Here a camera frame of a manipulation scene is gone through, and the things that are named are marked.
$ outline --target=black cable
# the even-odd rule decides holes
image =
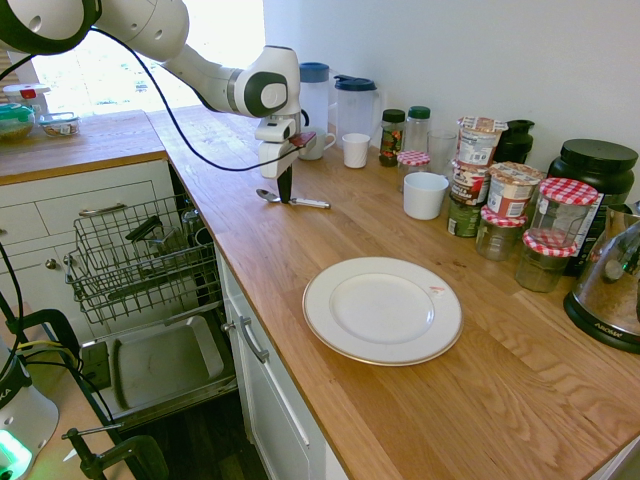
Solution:
[[[89,380],[84,374],[78,372],[75,368],[72,368],[72,367],[70,367],[69,365],[67,365],[65,363],[56,363],[56,362],[27,362],[27,365],[54,365],[56,367],[64,367],[64,368],[66,368],[67,370],[69,370],[71,372],[72,375],[76,375],[76,374],[79,375],[80,378],[82,378],[82,380],[87,382],[87,384],[92,388],[92,390],[94,392],[96,392],[96,394],[98,394],[98,397],[100,398],[100,401],[102,402],[102,405],[104,405],[104,408],[107,411],[107,414],[109,415],[109,420],[111,421],[111,424],[116,423],[113,420],[113,415],[111,414],[111,410],[109,410],[109,406],[107,405],[107,402],[104,401],[104,398],[100,394],[100,391],[96,388],[96,386],[93,384],[93,382],[91,382],[91,380]]]
[[[189,142],[189,140],[187,139],[187,137],[185,136],[184,132],[182,131],[182,129],[180,128],[180,125],[178,124],[178,121],[176,120],[176,117],[173,114],[173,111],[171,110],[171,107],[169,106],[169,102],[167,101],[166,97],[164,96],[164,94],[162,93],[162,89],[160,88],[160,86],[158,85],[158,83],[156,82],[156,79],[153,77],[153,75],[151,74],[151,71],[147,68],[147,66],[144,64],[144,62],[142,61],[142,59],[140,58],[140,56],[131,48],[129,47],[127,44],[125,44],[124,42],[120,41],[119,39],[117,39],[116,37],[114,37],[113,35],[100,30],[99,28],[96,27],[91,27],[91,30],[93,30],[94,32],[98,32],[101,33],[102,35],[104,35],[105,37],[110,38],[111,40],[113,40],[114,42],[118,43],[119,45],[121,45],[122,47],[124,47],[125,49],[127,49],[129,51],[129,53],[131,53],[131,55],[133,55],[135,57],[135,59],[138,61],[138,63],[140,64],[140,66],[142,67],[142,69],[144,70],[144,72],[147,74],[147,76],[149,77],[149,79],[151,80],[151,83],[153,83],[153,86],[156,88],[158,94],[160,95],[160,99],[162,100],[162,103],[164,104],[164,107],[167,110],[167,113],[169,114],[169,117],[171,117],[171,121],[173,122],[173,126],[176,127],[176,130],[178,131],[178,134],[180,135],[180,137],[182,138],[182,140],[184,141],[184,143],[187,145],[187,147],[189,148],[189,150],[191,150],[191,152],[198,157],[200,160],[202,160],[203,162],[205,162],[208,165],[211,165],[212,167],[215,167],[219,170],[224,170],[225,172],[247,172],[249,170],[253,170],[255,168],[259,168],[262,165],[270,165],[272,163],[275,163],[279,160],[282,160],[284,157],[286,157],[287,155],[293,153],[293,152],[297,152],[298,150],[301,150],[304,147],[296,147],[293,150],[289,150],[287,153],[285,153],[284,155],[279,156],[278,158],[275,158],[273,160],[269,160],[268,162],[264,162],[264,163],[256,163],[255,165],[251,165],[249,167],[242,167],[242,168],[233,168],[233,167],[224,167],[222,165],[218,165],[217,163],[209,160],[208,158],[204,157],[200,152],[198,152]]]
[[[0,379],[4,378],[4,374],[7,373],[11,362],[13,361],[13,357],[16,356],[16,352],[18,351],[18,345],[20,344],[20,337],[22,336],[22,330],[24,329],[24,306],[22,305],[22,292],[20,291],[20,284],[18,283],[18,278],[16,277],[16,273],[13,271],[13,267],[11,266],[11,262],[9,261],[9,257],[7,256],[7,252],[0,242],[0,253],[2,254],[2,259],[4,260],[4,264],[7,266],[7,270],[9,271],[9,275],[11,276],[11,281],[13,282],[13,286],[16,289],[16,297],[18,299],[18,324],[16,331],[16,339],[13,342],[13,347],[11,348],[11,353],[9,354],[9,358],[5,362],[2,367],[2,371],[0,371]]]
[[[29,55],[27,57],[24,57],[22,60],[14,63],[13,65],[11,65],[9,68],[5,69],[4,72],[0,73],[0,82],[2,80],[5,79],[5,77],[7,75],[9,75],[11,72],[13,72],[14,70],[20,68],[22,65],[24,65],[25,63],[27,63],[29,60],[31,60],[33,57],[35,57],[36,55]]]

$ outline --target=green light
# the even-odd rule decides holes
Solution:
[[[20,478],[29,468],[33,454],[7,430],[0,430],[0,475],[11,470]]]

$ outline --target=stainless steel kettle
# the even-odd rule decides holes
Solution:
[[[564,299],[578,328],[614,348],[640,354],[640,202],[609,205],[605,230]]]

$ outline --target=spoon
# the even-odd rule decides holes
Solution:
[[[259,188],[256,190],[256,193],[260,198],[263,198],[269,203],[280,203],[280,197],[275,193],[270,192],[269,190],[263,190]],[[305,207],[316,207],[316,208],[331,208],[331,204],[329,202],[323,202],[321,200],[309,200],[307,198],[292,198],[289,200],[291,205],[302,205]]]

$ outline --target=dishwasher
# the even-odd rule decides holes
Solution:
[[[186,195],[74,229],[66,282],[87,321],[110,332],[81,350],[105,416],[126,430],[237,388],[213,241]]]

